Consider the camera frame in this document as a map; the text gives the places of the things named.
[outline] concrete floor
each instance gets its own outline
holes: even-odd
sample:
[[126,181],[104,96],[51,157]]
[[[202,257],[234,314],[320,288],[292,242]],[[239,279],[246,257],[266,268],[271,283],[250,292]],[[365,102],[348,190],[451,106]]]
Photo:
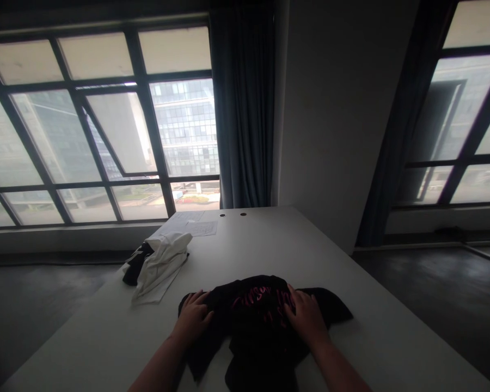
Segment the concrete floor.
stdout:
[[118,268],[120,265],[0,267],[0,385]]
[[[21,259],[120,262],[129,254]],[[490,261],[457,248],[357,252],[353,258],[490,379]],[[0,257],[0,262],[18,259]],[[119,267],[0,267],[0,385]]]
[[353,258],[490,380],[490,261],[458,248]]

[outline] white cloth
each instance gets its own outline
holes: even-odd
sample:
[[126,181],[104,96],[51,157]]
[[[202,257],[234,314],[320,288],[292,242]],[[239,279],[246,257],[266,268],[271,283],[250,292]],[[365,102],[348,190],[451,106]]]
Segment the white cloth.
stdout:
[[191,240],[191,234],[180,232],[147,238],[146,241],[154,253],[143,262],[132,304],[160,302],[187,260],[187,245]]

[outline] forearm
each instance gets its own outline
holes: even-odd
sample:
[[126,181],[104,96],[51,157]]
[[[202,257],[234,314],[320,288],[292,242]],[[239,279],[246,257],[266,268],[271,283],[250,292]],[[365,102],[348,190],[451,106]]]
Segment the forearm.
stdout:
[[330,340],[311,347],[311,352],[330,392],[370,392],[368,385]]
[[154,353],[128,392],[170,391],[184,352],[185,346],[181,339],[169,336]]

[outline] window frame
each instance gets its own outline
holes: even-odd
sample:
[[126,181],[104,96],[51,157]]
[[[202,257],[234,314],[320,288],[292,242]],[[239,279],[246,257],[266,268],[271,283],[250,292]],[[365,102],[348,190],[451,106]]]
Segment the window frame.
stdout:
[[[161,143],[160,130],[152,101],[150,84],[154,82],[176,82],[193,79],[208,79],[212,78],[212,70],[197,70],[184,72],[170,73],[154,73],[147,74],[145,71],[144,58],[142,48],[139,43],[139,33],[150,30],[163,29],[180,29],[190,27],[207,27],[210,33],[208,15],[194,15],[181,17],[176,19],[154,20],[148,22],[126,22],[120,24],[103,24],[90,27],[69,27],[69,28],[53,28],[44,29],[44,31],[34,31],[27,33],[0,33],[0,44],[9,42],[27,42],[33,40],[48,40],[51,44],[52,51],[57,60],[58,66],[63,76],[62,81],[29,83],[29,84],[12,84],[7,85],[2,83],[0,78],[0,104],[8,115],[13,127],[18,134],[20,141],[26,148],[27,154],[33,162],[40,178],[42,185],[29,186],[7,186],[0,187],[0,203],[11,218],[14,226],[0,226],[0,230],[4,229],[29,229],[29,228],[57,228],[62,226],[85,226],[98,224],[126,224],[126,223],[149,223],[149,222],[165,222],[168,218],[163,219],[139,219],[139,220],[123,220],[119,206],[113,194],[112,187],[129,186],[129,185],[146,185],[156,184],[161,185],[167,215],[170,218],[175,212],[175,203],[171,189],[171,183],[176,182],[199,182],[199,181],[219,181],[219,174],[196,175],[196,176],[169,176],[167,161],[164,156],[164,150]],[[73,80],[70,76],[70,71],[65,62],[63,51],[60,48],[58,39],[66,37],[100,35],[107,33],[122,32],[125,36],[127,48],[131,64],[133,67],[133,75],[120,77],[103,77],[94,79],[78,79]],[[12,98],[12,94],[17,93],[32,93],[50,90],[66,90],[71,96],[71,100],[78,119],[85,134],[89,149],[92,153],[94,162],[100,173],[100,181],[94,182],[74,182],[74,183],[53,183],[51,176],[45,163],[38,151],[34,141],[32,140],[27,125],[22,119],[20,108],[18,108]],[[115,93],[136,93],[142,106],[144,119],[147,125],[149,141],[153,150],[154,159],[156,162],[156,171],[144,173],[126,173],[123,166],[120,164],[114,149],[112,149],[109,140],[106,137],[99,121],[94,114],[88,100],[88,95],[98,94],[115,94]],[[94,141],[93,133],[88,123],[87,116],[96,127],[100,137],[105,143],[106,148],[111,154],[122,177],[137,177],[137,176],[159,176],[158,179],[138,179],[138,180],[118,180],[109,181],[106,168],[103,165],[100,152]],[[107,196],[113,209],[116,220],[109,222],[73,222],[69,214],[64,200],[58,194],[59,189],[76,189],[76,188],[93,188],[101,187],[107,192]],[[12,206],[8,203],[3,193],[6,192],[26,192],[26,191],[48,191],[51,199],[62,217],[62,224],[38,224],[38,225],[23,225],[18,215],[15,213]]]
[[[468,46],[468,47],[455,47],[455,48],[443,48],[444,41],[452,19],[457,8],[457,5],[461,1],[474,1],[474,0],[460,0],[453,2],[449,7],[446,8],[446,14],[443,18],[446,23],[444,23],[443,29],[439,39],[431,41],[430,47],[425,50],[430,52],[428,56],[429,59],[425,61],[425,71],[422,75],[419,75],[421,80],[428,80],[428,87],[432,81],[432,77],[435,71],[436,64],[441,59],[447,58],[459,58],[468,56],[485,56],[490,54],[490,45],[484,46]],[[418,122],[419,113],[421,107],[426,100],[426,95],[428,88],[420,93],[420,99],[416,100],[415,108],[412,108],[412,112],[417,113],[415,119],[413,120],[413,126],[416,127]],[[462,207],[482,207],[490,206],[490,201],[478,202],[478,203],[453,203],[450,201],[454,196],[458,185],[465,173],[465,170],[470,165],[475,164],[490,164],[490,154],[479,154],[476,155],[476,151],[488,130],[490,125],[490,89],[483,101],[479,112],[472,124],[470,131],[464,141],[464,144],[460,150],[459,155],[453,160],[442,160],[442,161],[420,161],[420,162],[407,162],[404,169],[402,170],[401,176],[404,175],[406,169],[413,168],[427,168],[427,167],[438,167],[438,166],[453,166],[453,169],[446,181],[446,184],[441,192],[441,195],[435,204],[408,204],[408,205],[396,205],[393,201],[392,210],[424,210],[424,209],[457,209]]]

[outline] white wall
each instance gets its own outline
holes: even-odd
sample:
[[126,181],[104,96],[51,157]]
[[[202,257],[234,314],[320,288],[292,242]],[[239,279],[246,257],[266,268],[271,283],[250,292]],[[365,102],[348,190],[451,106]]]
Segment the white wall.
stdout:
[[279,204],[294,205],[347,253],[418,3],[290,2]]
[[134,250],[160,226],[161,223],[140,223],[0,230],[0,254]]
[[281,170],[281,139],[285,109],[285,81],[287,74],[287,45],[289,38],[289,0],[276,0],[275,10],[275,79],[274,79],[274,138],[272,159],[271,205],[277,206]]
[[463,230],[490,230],[490,207],[392,211],[385,234],[434,232],[459,226]]

